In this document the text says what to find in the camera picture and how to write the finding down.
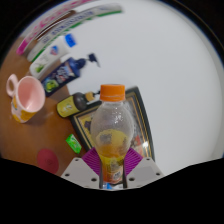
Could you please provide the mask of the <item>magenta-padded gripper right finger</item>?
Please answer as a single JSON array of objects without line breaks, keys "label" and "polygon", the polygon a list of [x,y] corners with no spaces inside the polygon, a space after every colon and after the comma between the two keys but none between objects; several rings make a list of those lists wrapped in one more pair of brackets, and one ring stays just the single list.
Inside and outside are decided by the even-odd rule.
[{"label": "magenta-padded gripper right finger", "polygon": [[146,186],[162,178],[164,174],[151,157],[142,157],[130,148],[124,158],[123,185],[125,189]]}]

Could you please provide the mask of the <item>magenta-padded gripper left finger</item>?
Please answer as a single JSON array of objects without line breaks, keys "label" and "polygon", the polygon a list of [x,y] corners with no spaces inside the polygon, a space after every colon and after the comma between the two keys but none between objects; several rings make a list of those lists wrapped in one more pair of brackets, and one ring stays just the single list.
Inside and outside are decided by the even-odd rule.
[{"label": "magenta-padded gripper left finger", "polygon": [[82,158],[75,157],[61,177],[84,188],[101,189],[101,160],[97,151],[92,148]]}]

